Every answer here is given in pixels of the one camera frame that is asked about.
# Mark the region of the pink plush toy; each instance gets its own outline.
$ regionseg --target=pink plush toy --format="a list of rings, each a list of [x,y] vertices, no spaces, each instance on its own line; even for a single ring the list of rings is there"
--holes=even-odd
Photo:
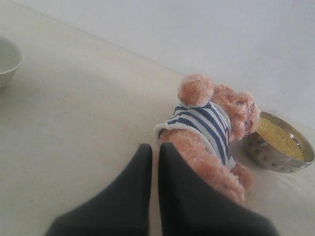
[[[171,119],[155,127],[159,145],[173,143],[206,183],[242,205],[253,176],[230,156],[229,143],[257,128],[260,110],[252,95],[195,74],[183,79],[178,98]]]

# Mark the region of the yellow grain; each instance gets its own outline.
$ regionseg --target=yellow grain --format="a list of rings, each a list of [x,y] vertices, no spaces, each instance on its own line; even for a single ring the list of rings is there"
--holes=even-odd
[[[304,161],[302,150],[298,144],[289,136],[289,134],[272,123],[268,119],[261,118],[258,127],[258,134],[271,146],[279,150],[283,154]]]

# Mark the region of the floor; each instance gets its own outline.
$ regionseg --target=floor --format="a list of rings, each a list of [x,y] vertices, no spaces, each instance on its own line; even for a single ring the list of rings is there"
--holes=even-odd
[[[0,0],[0,33],[27,55],[0,91],[0,235],[43,235],[149,143],[151,235],[160,236],[152,129],[172,113],[182,76],[7,0]],[[314,130],[291,123],[315,144]],[[282,235],[313,235],[315,165],[283,175],[257,167],[239,143],[232,154],[256,177],[247,207]]]

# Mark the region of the striped shirt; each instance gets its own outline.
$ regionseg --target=striped shirt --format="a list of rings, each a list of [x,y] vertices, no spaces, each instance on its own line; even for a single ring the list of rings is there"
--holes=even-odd
[[[163,124],[155,127],[155,136],[161,132],[173,129],[187,129],[198,133],[204,141],[207,150],[221,158],[229,169],[235,166],[235,161],[229,154],[228,137],[231,132],[231,122],[225,111],[213,102],[204,106],[176,106],[173,116]]]

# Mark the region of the stainless steel bowl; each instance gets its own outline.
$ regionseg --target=stainless steel bowl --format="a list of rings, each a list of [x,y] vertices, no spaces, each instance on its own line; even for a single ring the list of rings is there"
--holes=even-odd
[[[284,129],[302,150],[305,162],[281,153],[267,143],[257,132],[254,132],[244,137],[242,143],[251,160],[257,165],[279,173],[293,173],[308,167],[314,161],[314,149],[299,131],[284,120],[268,112],[261,112],[260,117],[266,118]]]

